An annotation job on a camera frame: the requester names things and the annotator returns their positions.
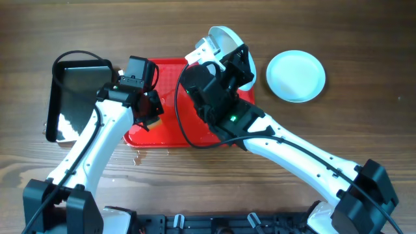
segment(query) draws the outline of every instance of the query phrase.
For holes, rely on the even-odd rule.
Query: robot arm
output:
[[[96,103],[102,124],[89,147],[85,156],[78,164],[73,175],[65,182],[64,187],[75,188],[76,185],[84,185],[86,191],[95,196],[98,181],[104,171],[105,165],[124,134],[134,124],[133,110],[131,107],[124,107],[119,101],[104,100]],[[59,184],[65,176],[66,170],[74,163],[85,144],[90,139],[97,122],[97,113],[93,112],[84,131],[72,147],[65,159],[48,175],[52,182]]]
[[[248,129],[248,132],[263,131],[268,126],[273,128],[276,137],[283,137],[311,151],[332,166],[342,170],[351,180],[356,178],[357,172],[354,168],[357,164],[355,162],[336,157],[302,140],[284,129],[267,114],[263,118],[258,117]],[[350,186],[344,179],[334,176],[333,172],[326,169],[324,165],[287,144],[281,144],[269,139],[253,138],[244,140],[244,145],[248,151],[270,159],[305,181],[308,185],[311,185],[334,207],[339,202],[337,192],[340,189],[347,190]]]
[[[307,224],[314,231],[379,232],[386,222],[385,214],[390,215],[398,204],[385,169],[372,160],[361,167],[331,155],[290,133],[261,109],[240,99],[238,87],[251,82],[254,77],[250,71],[248,48],[242,44],[224,58],[209,60],[214,55],[207,54],[217,51],[215,45],[207,43],[206,47],[211,48],[204,53],[189,54],[188,61],[200,64],[192,64],[179,80],[193,100],[197,115],[210,130],[223,141],[245,137],[245,140],[234,140],[233,143],[274,161],[319,192],[327,203],[312,207]],[[197,45],[196,51],[201,47],[203,45]]]

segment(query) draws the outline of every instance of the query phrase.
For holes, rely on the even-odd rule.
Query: black plastic part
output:
[[[73,189],[66,200],[68,234],[103,233],[104,222],[91,192]]]
[[[390,215],[398,205],[398,198],[385,168],[369,159],[357,171],[354,183]],[[332,226],[340,234],[373,234],[382,230],[385,217],[356,188],[340,190],[337,196],[340,202],[332,214]]]
[[[263,110],[243,99],[238,99],[232,108],[226,112],[224,118],[216,125],[209,125],[209,129],[221,141],[250,135],[273,136],[276,133],[271,126],[268,126],[264,131],[248,132],[248,128],[255,120],[263,117],[265,117]],[[242,140],[235,141],[233,144],[245,151],[247,150]]]
[[[306,213],[258,215],[266,234],[313,233],[302,222]],[[146,234],[257,234],[247,215],[185,216],[184,229],[173,228],[174,216],[138,215],[140,229]]]
[[[97,93],[97,100],[109,99],[131,107],[135,123],[143,123],[144,129],[147,129],[147,125],[157,121],[158,115],[164,113],[157,91],[151,89],[156,66],[146,58],[130,56],[120,84],[105,84]]]
[[[214,62],[191,66],[184,71],[180,83],[194,102],[198,116],[209,125],[217,124],[239,100],[238,87],[253,80],[245,44],[227,55],[222,63],[224,72]],[[212,75],[208,66],[215,67]]]
[[[315,207],[317,205],[319,205],[321,201],[315,201],[310,207],[309,209],[306,211],[306,214],[304,215],[304,219],[301,221],[302,224],[304,224],[305,226],[307,225],[307,219],[309,218],[309,216],[311,216],[311,213],[313,212],[313,210],[315,209]]]
[[[124,209],[121,207],[113,207],[113,206],[105,206],[105,208],[109,208],[109,209],[114,209],[117,211],[123,211],[126,212],[130,215],[130,224],[129,224],[129,228],[127,229],[127,234],[132,234],[132,233],[139,233],[139,229],[140,229],[140,224],[137,221],[137,212],[136,211],[132,211],[129,209]]]
[[[107,83],[98,91],[97,101],[105,99],[121,102],[123,107],[132,107],[136,110],[136,102],[142,94],[139,88]]]
[[[112,67],[109,60],[104,60],[108,67]],[[76,77],[70,77],[71,80],[67,81],[66,77],[69,76],[68,71],[70,68],[71,72],[79,74]],[[55,74],[57,79],[64,83],[68,88],[78,89],[78,86],[83,86],[82,91],[86,96],[90,96],[91,100],[94,100],[96,92],[106,82],[112,81],[112,72],[110,68],[107,68],[99,60],[76,60],[76,61],[62,61],[58,62]],[[91,73],[99,74],[99,79],[93,79]],[[64,97],[60,87],[55,84],[52,80],[51,84],[51,95],[49,97],[49,110],[47,114],[46,140],[55,142],[60,139],[58,131],[59,115],[61,112],[65,115],[66,120],[71,122],[72,128],[75,129],[79,134],[83,131],[86,123],[89,121],[93,106],[83,105],[82,101],[77,99],[68,99]]]
[[[149,92],[153,82],[156,64],[146,58],[130,56],[125,74],[121,76],[120,84],[132,86]]]
[[[241,99],[238,87],[253,80],[248,62],[248,47],[239,46],[225,56],[221,63],[226,70],[221,72],[214,62],[191,66],[184,71],[180,83],[191,97],[196,114],[208,124],[209,129],[221,140],[250,135],[272,136],[271,126],[264,131],[249,133],[248,128],[265,113],[255,105]],[[211,74],[208,66],[215,67]],[[230,143],[247,150],[242,140]]]
[[[136,102],[136,123],[152,124],[163,114],[161,99],[156,90],[145,93]]]
[[[33,217],[33,214],[41,206],[42,202],[56,187],[51,181],[29,181],[23,191],[23,208],[25,211],[26,224]],[[55,207],[62,201],[66,201],[66,211],[61,207]],[[103,219],[94,201],[91,192],[84,191],[83,186],[75,188],[62,187],[55,196],[53,203],[44,209],[29,230],[44,233],[54,230],[55,233],[63,233],[61,226],[64,226],[66,233],[102,233]]]
[[[27,183],[25,189],[23,190],[23,209],[25,211],[26,224],[30,221],[35,212],[41,206],[42,202],[46,199],[46,196],[52,192],[52,190],[52,183],[46,183],[45,181],[31,179]],[[45,232],[45,230],[50,226],[50,220],[47,218],[50,214],[50,209],[44,209],[44,211],[40,213],[38,219],[36,219],[33,223],[31,230]]]

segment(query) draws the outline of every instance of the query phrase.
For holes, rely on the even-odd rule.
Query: white arm segment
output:
[[[98,181],[107,165],[110,157],[120,142],[120,139],[131,128],[134,123],[133,111],[131,107],[126,108],[117,101],[104,100],[96,103],[101,112],[101,127],[84,158],[75,169],[64,186],[74,188],[76,185],[84,185],[85,190],[96,195]],[[72,147],[65,159],[56,167],[48,178],[53,178],[53,183],[58,184],[65,175],[65,171],[71,167],[80,152],[85,147],[94,132],[97,122],[97,113],[94,111],[88,121],[84,131]]]
[[[355,162],[338,158],[317,148],[305,140],[302,140],[298,136],[284,129],[267,114],[264,118],[256,119],[256,121],[248,129],[248,132],[252,133],[256,131],[264,131],[269,125],[276,133],[276,137],[284,137],[286,140],[309,150],[321,159],[330,163],[335,168],[341,169],[342,172],[351,180],[354,180],[357,176],[357,172],[354,170],[354,167],[357,165]],[[336,196],[338,190],[342,189],[346,191],[350,186],[350,184],[348,184],[344,179],[333,176],[333,172],[327,170],[323,164],[320,164],[312,157],[299,151],[298,149],[293,148],[292,146],[284,143],[279,144],[275,140],[262,138],[244,140],[244,145],[247,150],[252,153],[264,156],[267,159],[274,161],[284,169],[304,180],[316,191],[318,191],[333,207],[335,207],[339,202],[339,198]]]

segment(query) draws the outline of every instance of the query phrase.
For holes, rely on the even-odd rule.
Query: white bowl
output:
[[[293,103],[309,101],[322,91],[325,71],[322,64],[303,51],[285,51],[268,64],[266,79],[279,98]]]

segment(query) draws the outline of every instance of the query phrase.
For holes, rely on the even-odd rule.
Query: water spill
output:
[[[147,155],[148,155],[147,150],[142,150],[142,151],[138,150],[137,156],[133,159],[135,166],[142,164],[142,159],[145,159]]]
[[[42,134],[46,135],[46,122],[44,122],[44,127],[45,127],[45,129],[42,131]]]

